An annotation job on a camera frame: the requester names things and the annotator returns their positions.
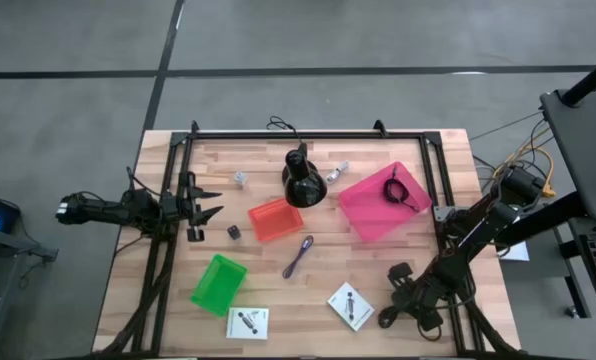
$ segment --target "wooden table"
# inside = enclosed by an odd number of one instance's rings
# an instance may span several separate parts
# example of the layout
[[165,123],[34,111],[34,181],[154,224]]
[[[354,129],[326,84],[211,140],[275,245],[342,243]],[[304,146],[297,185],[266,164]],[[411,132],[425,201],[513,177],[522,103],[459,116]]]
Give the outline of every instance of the wooden table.
[[[170,131],[145,134],[136,175],[159,189],[170,139]],[[481,197],[465,130],[441,130],[445,157],[457,205],[469,206]],[[411,222],[373,244],[364,244],[354,234],[338,206],[338,194],[382,169],[401,161],[423,188],[425,178],[420,146],[413,140],[309,140],[309,159],[326,175],[342,161],[351,165],[329,187],[317,206],[301,209],[304,228],[269,243],[259,243],[253,234],[247,210],[283,196],[280,172],[284,156],[297,142],[286,140],[196,140],[191,170],[198,186],[222,192],[202,200],[204,209],[225,208],[206,227],[206,241],[188,243],[181,226],[163,332],[163,356],[415,356],[454,354],[448,313],[444,312],[443,337],[432,343],[418,334],[416,322],[399,316],[385,330],[377,314],[390,304],[393,288],[388,269],[406,261],[418,276],[437,253],[431,212],[418,214]],[[442,191],[436,156],[431,156],[436,189]],[[235,184],[234,172],[247,174],[244,189]],[[233,241],[227,227],[237,225],[242,238]],[[285,280],[282,270],[294,259],[307,234],[315,242],[293,276]],[[138,236],[123,229],[118,246]],[[142,288],[148,241],[124,250],[115,259],[102,308],[94,349],[107,345],[136,309]],[[226,339],[226,318],[218,318],[192,304],[194,287],[215,254],[222,254],[249,269],[233,306],[270,309],[267,341]],[[494,249],[488,247],[471,263],[478,287],[476,300],[493,326],[511,345],[519,347],[509,299]],[[353,332],[327,304],[342,283],[349,282],[376,312],[359,332]],[[461,312],[467,342],[471,332]],[[149,322],[145,344],[151,338]]]

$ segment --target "black lamp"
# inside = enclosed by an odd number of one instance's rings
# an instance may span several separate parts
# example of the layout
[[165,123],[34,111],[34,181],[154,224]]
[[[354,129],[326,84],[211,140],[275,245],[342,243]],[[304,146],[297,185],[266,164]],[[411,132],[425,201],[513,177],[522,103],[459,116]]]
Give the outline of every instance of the black lamp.
[[297,150],[285,156],[282,170],[282,183],[285,185],[285,198],[289,205],[298,208],[318,204],[327,195],[327,185],[316,166],[307,160],[307,144],[300,142]]

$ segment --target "gray floor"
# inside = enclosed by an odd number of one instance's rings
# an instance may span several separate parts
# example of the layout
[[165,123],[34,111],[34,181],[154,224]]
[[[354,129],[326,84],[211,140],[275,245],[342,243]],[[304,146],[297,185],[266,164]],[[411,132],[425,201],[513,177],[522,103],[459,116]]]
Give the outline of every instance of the gray floor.
[[[156,69],[174,0],[0,0],[0,71]],[[596,64],[596,1],[188,0],[170,68]],[[156,129],[261,129],[276,114],[300,128],[466,128],[475,135],[535,112],[538,95],[580,73],[168,79]],[[86,353],[117,227],[62,226],[60,198],[115,199],[139,146],[153,79],[0,80],[0,196],[29,232],[60,248],[32,274],[7,321],[2,359]],[[498,163],[530,119],[476,140]],[[556,145],[554,186],[573,189]],[[523,348],[596,359],[592,318],[570,320],[564,281],[505,272]]]

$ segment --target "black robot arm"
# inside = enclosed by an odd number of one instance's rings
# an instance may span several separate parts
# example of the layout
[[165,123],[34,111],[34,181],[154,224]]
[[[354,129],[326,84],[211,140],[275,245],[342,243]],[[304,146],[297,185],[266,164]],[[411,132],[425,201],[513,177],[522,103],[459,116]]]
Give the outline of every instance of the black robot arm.
[[187,219],[189,241],[203,241],[204,234],[199,229],[223,207],[217,206],[202,210],[196,199],[220,196],[220,193],[205,192],[195,186],[195,175],[188,172],[181,176],[187,186],[181,196],[165,191],[156,201],[147,188],[135,189],[133,181],[118,202],[106,201],[90,192],[81,191],[65,196],[60,201],[56,218],[65,225],[84,224],[88,221],[131,226],[140,230],[145,237],[156,238],[170,234],[172,223]]
[[389,281],[396,290],[391,296],[393,306],[384,309],[378,317],[379,325],[390,327],[398,313],[405,312],[414,317],[424,331],[438,328],[443,323],[438,311],[451,307],[438,306],[438,301],[457,295],[461,302],[453,307],[465,306],[494,350],[515,352],[476,306],[474,289],[467,289],[465,278],[471,276],[469,262],[521,212],[536,205],[543,186],[541,179],[522,168],[510,166],[478,203],[466,210],[451,209],[444,214],[439,234],[448,248],[437,255],[416,280],[411,278],[413,272],[407,263],[389,270]]

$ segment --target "white box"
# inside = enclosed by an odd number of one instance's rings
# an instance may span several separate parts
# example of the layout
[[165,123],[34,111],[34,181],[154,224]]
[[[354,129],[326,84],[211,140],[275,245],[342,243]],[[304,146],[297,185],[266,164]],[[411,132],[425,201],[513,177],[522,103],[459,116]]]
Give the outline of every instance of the white box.
[[230,308],[227,317],[228,339],[267,340],[269,309]]
[[342,284],[327,302],[354,331],[358,331],[374,312],[374,308],[348,283]]

